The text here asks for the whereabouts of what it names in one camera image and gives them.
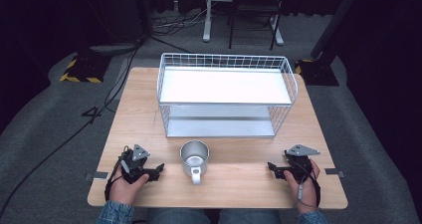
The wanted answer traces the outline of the person's right hand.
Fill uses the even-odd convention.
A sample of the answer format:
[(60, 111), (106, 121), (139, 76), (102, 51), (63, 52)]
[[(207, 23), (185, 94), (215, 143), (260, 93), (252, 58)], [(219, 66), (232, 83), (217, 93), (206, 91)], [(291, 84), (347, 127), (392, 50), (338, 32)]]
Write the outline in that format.
[(318, 178), (319, 168), (313, 160), (311, 160), (311, 164), (313, 167), (312, 177), (308, 177), (302, 183), (297, 183), (294, 176), (288, 170), (284, 172), (300, 214), (317, 210), (317, 193), (313, 180)]

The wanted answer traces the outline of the silver metal cup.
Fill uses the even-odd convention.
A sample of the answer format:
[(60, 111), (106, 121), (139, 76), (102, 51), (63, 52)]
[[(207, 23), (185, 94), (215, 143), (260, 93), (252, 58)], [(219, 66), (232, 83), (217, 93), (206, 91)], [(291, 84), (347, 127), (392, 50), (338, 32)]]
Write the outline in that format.
[(208, 145), (201, 140), (189, 140), (180, 148), (183, 172), (194, 185), (201, 183), (201, 176), (207, 171), (209, 154)]

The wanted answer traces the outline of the black slanted stand pole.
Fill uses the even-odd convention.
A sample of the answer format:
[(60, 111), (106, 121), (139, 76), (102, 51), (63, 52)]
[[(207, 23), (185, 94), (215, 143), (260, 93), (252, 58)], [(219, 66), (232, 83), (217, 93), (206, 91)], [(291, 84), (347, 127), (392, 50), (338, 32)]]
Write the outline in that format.
[(353, 4), (354, 0), (342, 0), (339, 6), (337, 7), (334, 15), (332, 16), (330, 22), (324, 29), (323, 33), (319, 37), (316, 45), (311, 51), (311, 57), (314, 59), (319, 59), (328, 51), (329, 45), (334, 41), (335, 33), (337, 32), (340, 23), (347, 11)]

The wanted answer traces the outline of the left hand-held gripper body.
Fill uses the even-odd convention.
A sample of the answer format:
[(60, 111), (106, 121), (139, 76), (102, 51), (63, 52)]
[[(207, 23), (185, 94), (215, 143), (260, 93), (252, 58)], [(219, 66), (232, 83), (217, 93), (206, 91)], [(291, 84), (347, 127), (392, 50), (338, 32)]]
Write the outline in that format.
[(136, 144), (133, 148), (126, 146), (120, 156), (121, 173), (126, 182), (133, 184), (142, 175), (147, 173), (143, 168), (150, 153)]

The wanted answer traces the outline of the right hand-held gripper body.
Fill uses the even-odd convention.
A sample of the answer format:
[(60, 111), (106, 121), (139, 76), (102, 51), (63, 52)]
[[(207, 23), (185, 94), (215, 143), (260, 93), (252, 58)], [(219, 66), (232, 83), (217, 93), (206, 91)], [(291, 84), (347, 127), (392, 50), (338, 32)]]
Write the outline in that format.
[(302, 144), (296, 144), (285, 150), (285, 157), (290, 165), (289, 172), (296, 181), (305, 181), (311, 175), (313, 168), (309, 156), (319, 154), (319, 150)]

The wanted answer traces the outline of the person's left hand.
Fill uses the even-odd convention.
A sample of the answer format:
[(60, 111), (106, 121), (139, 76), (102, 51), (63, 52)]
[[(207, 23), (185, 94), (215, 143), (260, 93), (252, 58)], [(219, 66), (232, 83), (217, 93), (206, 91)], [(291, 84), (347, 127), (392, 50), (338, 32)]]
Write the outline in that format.
[(112, 179), (112, 185), (109, 191), (109, 200), (125, 205), (132, 205), (136, 199), (137, 193), (148, 181), (149, 175), (143, 174), (134, 183), (128, 183), (118, 170)]

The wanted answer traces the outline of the black folding chair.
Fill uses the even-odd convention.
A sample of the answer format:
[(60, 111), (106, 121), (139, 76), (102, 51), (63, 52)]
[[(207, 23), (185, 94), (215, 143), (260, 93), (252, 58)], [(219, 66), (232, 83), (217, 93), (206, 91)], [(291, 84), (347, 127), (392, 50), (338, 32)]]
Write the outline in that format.
[(266, 17), (265, 26), (268, 26), (272, 33), (270, 50), (273, 50), (277, 44), (282, 3), (283, 0), (232, 0), (228, 20), (230, 26), (228, 47), (232, 48), (234, 32), (242, 30), (242, 27), (235, 26), (236, 17)]

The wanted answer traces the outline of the grey tape strip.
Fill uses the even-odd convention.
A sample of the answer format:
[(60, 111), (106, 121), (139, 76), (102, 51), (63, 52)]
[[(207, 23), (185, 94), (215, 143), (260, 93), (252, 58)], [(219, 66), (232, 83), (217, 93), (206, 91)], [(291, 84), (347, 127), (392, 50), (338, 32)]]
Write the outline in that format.
[(94, 179), (107, 179), (108, 172), (96, 171), (93, 173), (86, 173), (84, 180), (92, 181)]
[(337, 168), (325, 168), (324, 171), (326, 175), (337, 175), (339, 178), (345, 177), (344, 172), (341, 170), (338, 170)]

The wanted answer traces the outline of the black yellow striped stand base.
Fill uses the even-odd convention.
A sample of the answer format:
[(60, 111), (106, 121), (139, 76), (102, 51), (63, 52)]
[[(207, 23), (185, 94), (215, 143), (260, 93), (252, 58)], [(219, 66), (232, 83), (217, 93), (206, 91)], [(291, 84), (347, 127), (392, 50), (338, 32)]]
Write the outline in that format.
[(338, 87), (339, 83), (331, 67), (317, 60), (301, 59), (295, 61), (295, 71), (307, 86)]
[(98, 53), (89, 56), (74, 55), (61, 75), (60, 81), (100, 84), (105, 80), (110, 61), (110, 56)]

